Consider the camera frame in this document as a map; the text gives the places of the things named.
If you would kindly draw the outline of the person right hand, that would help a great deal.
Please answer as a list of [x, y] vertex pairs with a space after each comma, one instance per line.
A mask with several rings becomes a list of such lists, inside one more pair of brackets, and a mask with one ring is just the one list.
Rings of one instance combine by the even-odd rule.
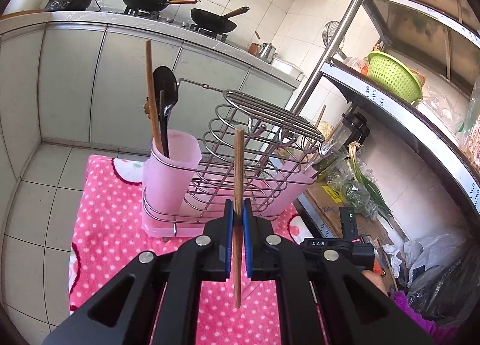
[[385, 284], [383, 283], [382, 277], [379, 274], [374, 273], [370, 270], [363, 270], [362, 274], [370, 281], [372, 284], [378, 288], [384, 295], [388, 295]]

